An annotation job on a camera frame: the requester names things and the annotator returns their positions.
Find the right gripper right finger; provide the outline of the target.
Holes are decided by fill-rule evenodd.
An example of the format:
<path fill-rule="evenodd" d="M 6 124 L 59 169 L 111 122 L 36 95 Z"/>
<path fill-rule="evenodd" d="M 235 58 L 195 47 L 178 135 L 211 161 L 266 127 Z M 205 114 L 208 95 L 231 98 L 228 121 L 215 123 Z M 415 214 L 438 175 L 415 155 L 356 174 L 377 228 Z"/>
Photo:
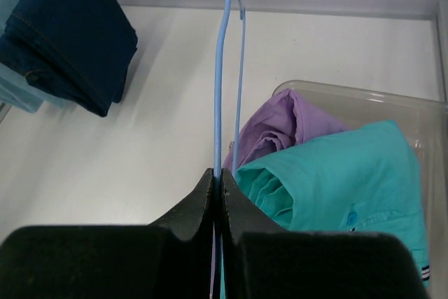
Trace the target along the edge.
<path fill-rule="evenodd" d="M 427 298 L 405 246 L 380 233 L 290 232 L 221 173 L 226 298 Z"/>

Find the teal trousers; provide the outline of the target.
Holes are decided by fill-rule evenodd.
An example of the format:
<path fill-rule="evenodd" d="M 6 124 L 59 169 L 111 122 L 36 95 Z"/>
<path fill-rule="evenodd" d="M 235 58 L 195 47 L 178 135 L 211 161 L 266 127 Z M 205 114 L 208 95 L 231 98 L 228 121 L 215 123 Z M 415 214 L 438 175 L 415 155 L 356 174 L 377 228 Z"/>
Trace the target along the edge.
<path fill-rule="evenodd" d="M 430 279 L 420 165 L 392 120 L 317 137 L 241 166 L 240 190 L 291 231 L 384 232 Z"/>

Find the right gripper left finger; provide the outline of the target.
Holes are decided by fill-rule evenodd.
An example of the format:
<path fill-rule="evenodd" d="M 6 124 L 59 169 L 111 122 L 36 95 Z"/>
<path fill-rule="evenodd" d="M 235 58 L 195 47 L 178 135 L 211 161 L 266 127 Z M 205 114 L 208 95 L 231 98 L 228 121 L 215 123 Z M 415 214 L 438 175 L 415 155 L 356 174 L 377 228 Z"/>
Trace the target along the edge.
<path fill-rule="evenodd" d="M 1 244 L 2 298 L 208 298 L 212 192 L 195 188 L 148 225 L 45 225 Z"/>

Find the blue hanger with teal trousers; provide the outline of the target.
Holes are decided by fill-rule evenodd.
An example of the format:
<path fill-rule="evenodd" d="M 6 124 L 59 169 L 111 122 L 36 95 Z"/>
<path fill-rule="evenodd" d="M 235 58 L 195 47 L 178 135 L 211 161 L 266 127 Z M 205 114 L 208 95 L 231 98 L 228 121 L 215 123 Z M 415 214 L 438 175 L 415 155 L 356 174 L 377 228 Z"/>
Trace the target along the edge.
<path fill-rule="evenodd" d="M 241 53 L 239 63 L 239 82 L 237 91 L 237 108 L 235 114 L 234 125 L 234 142 L 233 142 L 233 157 L 232 169 L 234 174 L 237 170 L 237 156 L 239 146 L 239 127 L 241 120 L 242 107 L 242 86 L 244 78 L 244 56 L 246 43 L 246 8 L 242 0 L 237 0 L 239 5 L 239 19 L 241 20 Z M 215 57 L 215 71 L 214 71 L 214 94 L 213 94 L 213 188 L 212 201 L 215 206 L 213 211 L 213 278 L 211 282 L 211 297 L 220 298 L 225 292 L 221 287 L 224 284 L 223 276 L 223 239 L 222 239 L 222 225 L 219 219 L 220 211 L 218 207 L 221 205 L 221 187 L 222 178 L 222 84 L 223 84 L 223 54 L 225 46 L 225 35 L 230 19 L 230 12 L 232 7 L 232 0 L 225 0 L 223 10 L 223 17 L 218 31 L 218 39 L 216 44 Z"/>

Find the purple trousers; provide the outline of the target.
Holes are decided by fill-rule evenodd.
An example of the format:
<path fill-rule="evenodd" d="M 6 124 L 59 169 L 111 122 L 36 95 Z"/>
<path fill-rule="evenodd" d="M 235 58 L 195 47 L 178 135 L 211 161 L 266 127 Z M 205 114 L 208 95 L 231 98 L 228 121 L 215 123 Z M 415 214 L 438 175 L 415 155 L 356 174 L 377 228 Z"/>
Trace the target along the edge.
<path fill-rule="evenodd" d="M 248 119 L 239 132 L 237 155 L 230 147 L 223 167 L 238 169 L 270 153 L 348 129 L 298 92 L 286 89 L 269 98 Z"/>

